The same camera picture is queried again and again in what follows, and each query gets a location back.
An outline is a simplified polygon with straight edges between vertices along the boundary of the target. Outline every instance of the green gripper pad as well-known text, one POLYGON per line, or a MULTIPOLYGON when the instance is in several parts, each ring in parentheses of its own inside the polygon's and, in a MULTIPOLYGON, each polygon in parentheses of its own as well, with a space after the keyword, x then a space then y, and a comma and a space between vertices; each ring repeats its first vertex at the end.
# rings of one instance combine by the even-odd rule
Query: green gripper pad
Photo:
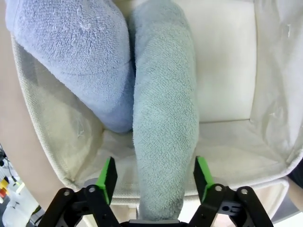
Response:
POLYGON ((115 160, 110 157, 106 160, 96 182, 96 185, 103 191, 104 199, 108 205, 110 205, 112 201, 117 178, 118 175, 115 160))
POLYGON ((207 161, 203 157, 196 157, 194 178, 201 203, 206 197, 207 190, 213 185, 214 180, 208 168, 207 161))

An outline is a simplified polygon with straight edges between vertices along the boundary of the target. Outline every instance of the white fabric bin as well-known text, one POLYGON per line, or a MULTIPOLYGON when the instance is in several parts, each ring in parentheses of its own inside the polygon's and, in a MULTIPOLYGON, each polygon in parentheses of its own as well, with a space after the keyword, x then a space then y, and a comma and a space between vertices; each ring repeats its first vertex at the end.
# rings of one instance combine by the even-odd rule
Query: white fabric bin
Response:
MULTIPOLYGON (((127 15, 142 1, 116 2, 127 15)), ((303 157, 303 1, 175 2, 188 17, 197 50, 201 123, 195 155, 205 157, 213 176, 232 188, 272 184, 290 173, 303 157), (213 12, 218 9, 217 16, 201 15, 209 12, 206 7, 213 12), (224 22, 230 30, 217 29, 216 33, 211 28, 223 27, 224 22), (203 32, 217 34, 219 40, 214 42, 218 45, 203 32), (209 58, 213 67, 207 67, 209 58), (218 66, 221 71, 213 72, 218 66)), ((14 39, 13 50, 35 131, 59 179, 77 190, 86 180, 97 177, 106 158, 112 156, 118 171, 112 203, 138 203, 132 134, 104 129, 94 114, 14 39)), ((285 188, 281 189, 281 198, 284 192, 285 188)), ((191 172, 185 200, 196 195, 191 172)))

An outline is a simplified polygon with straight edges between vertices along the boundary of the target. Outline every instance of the rolled towel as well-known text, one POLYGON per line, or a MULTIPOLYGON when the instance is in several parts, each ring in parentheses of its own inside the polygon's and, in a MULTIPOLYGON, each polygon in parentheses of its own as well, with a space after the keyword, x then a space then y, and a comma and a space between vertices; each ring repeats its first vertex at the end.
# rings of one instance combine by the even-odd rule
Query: rolled towel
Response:
POLYGON ((129 20, 135 47, 134 147, 140 219, 177 219, 198 139, 195 52, 183 11, 150 0, 129 20))
POLYGON ((112 0, 6 0, 16 41, 106 127, 133 124, 134 71, 126 21, 112 0))

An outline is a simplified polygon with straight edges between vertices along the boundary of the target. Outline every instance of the blue towel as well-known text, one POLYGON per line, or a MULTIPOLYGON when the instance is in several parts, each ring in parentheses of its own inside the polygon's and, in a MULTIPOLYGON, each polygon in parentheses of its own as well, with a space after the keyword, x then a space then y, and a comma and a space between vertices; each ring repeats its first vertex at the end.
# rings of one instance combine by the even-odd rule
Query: blue towel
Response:
POLYGON ((133 124, 134 71, 126 21, 112 0, 6 0, 16 41, 106 127, 133 124))

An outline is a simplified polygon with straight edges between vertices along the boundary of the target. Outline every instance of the orange object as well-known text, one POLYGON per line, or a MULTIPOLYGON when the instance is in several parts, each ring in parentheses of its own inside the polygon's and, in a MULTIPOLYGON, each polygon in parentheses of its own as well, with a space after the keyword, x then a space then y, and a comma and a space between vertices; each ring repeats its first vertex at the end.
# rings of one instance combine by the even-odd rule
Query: orange object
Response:
POLYGON ((2 188, 2 189, 0 189, 0 196, 2 197, 2 198, 4 198, 5 196, 6 196, 6 189, 5 188, 2 188))

